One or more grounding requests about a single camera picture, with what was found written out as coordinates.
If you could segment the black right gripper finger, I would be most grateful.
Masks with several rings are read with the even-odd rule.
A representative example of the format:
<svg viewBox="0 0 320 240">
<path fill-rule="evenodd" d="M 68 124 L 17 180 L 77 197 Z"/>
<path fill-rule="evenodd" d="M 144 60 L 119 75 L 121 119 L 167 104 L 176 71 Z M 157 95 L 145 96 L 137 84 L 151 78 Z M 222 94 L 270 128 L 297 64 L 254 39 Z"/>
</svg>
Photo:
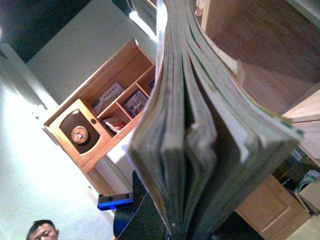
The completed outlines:
<svg viewBox="0 0 320 240">
<path fill-rule="evenodd" d="M 117 240 L 166 240 L 168 231 L 153 199 L 135 171 L 132 172 L 133 205 L 118 209 L 113 234 Z"/>
</svg>

